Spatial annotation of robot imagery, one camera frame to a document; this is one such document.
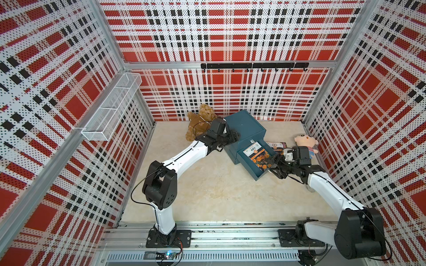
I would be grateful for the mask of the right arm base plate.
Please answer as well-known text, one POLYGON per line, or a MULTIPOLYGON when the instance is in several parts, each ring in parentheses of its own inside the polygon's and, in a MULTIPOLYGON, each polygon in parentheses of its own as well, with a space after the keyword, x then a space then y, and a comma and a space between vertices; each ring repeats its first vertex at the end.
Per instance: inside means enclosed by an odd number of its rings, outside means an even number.
POLYGON ((326 247, 321 241, 299 236, 295 229, 279 229, 278 240, 281 247, 326 247))

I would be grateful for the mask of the teal drawer cabinet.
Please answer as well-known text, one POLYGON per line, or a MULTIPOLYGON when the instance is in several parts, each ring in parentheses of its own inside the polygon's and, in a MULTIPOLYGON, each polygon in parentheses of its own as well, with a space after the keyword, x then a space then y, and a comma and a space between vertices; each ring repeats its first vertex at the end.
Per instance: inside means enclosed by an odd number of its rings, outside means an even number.
POLYGON ((230 129, 235 130, 239 135, 239 140, 225 147, 225 151, 232 162, 237 165, 237 152, 249 147, 253 142, 263 140, 266 129, 247 111, 242 110, 225 117, 230 129))

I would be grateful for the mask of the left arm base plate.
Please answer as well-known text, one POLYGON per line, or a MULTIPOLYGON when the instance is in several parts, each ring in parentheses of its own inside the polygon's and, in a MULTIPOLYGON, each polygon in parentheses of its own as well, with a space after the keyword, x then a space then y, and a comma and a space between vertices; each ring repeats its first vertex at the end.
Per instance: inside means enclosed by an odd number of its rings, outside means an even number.
POLYGON ((146 240, 146 248, 182 247, 189 248, 191 245, 191 230, 173 229, 168 235, 160 233, 156 228, 149 231, 146 240))

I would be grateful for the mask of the orange flower seed bag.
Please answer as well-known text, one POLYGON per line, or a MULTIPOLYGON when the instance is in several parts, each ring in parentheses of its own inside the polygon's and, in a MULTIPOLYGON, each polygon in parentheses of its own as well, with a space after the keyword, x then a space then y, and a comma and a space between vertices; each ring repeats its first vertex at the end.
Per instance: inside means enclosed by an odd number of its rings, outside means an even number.
POLYGON ((266 144, 275 151, 283 150, 287 148, 286 143, 283 143, 283 142, 267 142, 266 144))

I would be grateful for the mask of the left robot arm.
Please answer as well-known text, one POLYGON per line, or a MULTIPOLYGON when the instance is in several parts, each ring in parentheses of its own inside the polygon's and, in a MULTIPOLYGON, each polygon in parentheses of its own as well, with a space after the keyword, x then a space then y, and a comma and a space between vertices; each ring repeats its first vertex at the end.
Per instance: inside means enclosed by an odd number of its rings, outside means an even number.
POLYGON ((153 161, 144 180, 142 192, 154 207, 154 228, 164 236, 176 231, 172 204, 178 194, 178 180, 196 162, 211 152, 221 152, 224 147, 239 141, 240 134, 223 118, 216 118, 210 128, 176 156, 163 161, 153 161))

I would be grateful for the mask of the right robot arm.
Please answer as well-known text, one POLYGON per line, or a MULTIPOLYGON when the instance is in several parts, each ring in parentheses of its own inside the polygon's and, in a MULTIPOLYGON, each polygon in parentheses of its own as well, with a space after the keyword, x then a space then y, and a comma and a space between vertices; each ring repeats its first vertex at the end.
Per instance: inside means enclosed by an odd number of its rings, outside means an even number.
POLYGON ((382 215, 356 201, 335 184, 328 173, 311 162, 309 149, 296 146, 271 159, 270 172, 279 179, 297 176, 298 181, 317 192, 338 218, 336 225, 327 225, 307 218, 297 222, 295 237, 299 243, 320 241, 334 246, 346 259, 378 260, 392 250, 387 247, 382 215))

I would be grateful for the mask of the orange marigold seed bag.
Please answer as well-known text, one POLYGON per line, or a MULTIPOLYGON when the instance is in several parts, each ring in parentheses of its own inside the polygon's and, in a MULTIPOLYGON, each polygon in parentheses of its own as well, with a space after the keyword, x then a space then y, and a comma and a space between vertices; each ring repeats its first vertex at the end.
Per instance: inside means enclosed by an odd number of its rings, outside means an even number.
POLYGON ((243 151, 243 153, 261 171, 265 171, 272 166, 271 160, 270 160, 271 155, 258 142, 251 144, 248 148, 246 148, 243 151))

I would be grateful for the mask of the teal bottom drawer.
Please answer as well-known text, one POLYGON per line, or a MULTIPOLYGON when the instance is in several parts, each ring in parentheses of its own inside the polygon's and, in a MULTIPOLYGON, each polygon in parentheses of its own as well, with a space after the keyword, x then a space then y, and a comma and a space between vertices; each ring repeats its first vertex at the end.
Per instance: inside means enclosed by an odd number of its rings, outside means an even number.
POLYGON ((262 178, 275 164, 278 153, 264 140, 250 144, 237 152, 237 159, 255 180, 262 178))

